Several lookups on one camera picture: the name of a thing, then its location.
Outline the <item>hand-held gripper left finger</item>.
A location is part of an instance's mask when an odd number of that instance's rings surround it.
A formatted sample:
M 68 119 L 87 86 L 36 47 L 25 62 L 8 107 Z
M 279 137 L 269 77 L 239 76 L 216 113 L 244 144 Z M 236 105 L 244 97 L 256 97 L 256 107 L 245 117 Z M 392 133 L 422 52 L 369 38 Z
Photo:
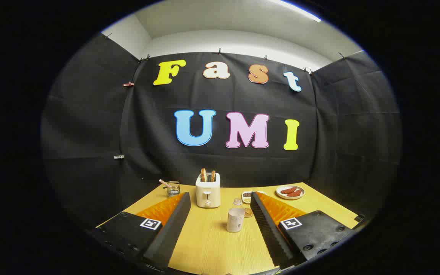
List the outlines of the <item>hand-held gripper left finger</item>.
M 190 209 L 189 192 L 180 193 L 135 214 L 122 211 L 90 236 L 133 264 L 164 272 Z

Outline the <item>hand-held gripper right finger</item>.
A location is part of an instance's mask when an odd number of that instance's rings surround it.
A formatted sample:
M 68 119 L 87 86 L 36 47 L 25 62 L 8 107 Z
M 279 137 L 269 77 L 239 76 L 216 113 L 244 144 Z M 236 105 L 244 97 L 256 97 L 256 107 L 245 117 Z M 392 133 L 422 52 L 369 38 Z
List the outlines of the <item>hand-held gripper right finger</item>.
M 250 205 L 272 262 L 282 269 L 318 257 L 355 235 L 323 211 L 306 214 L 260 192 L 251 192 Z

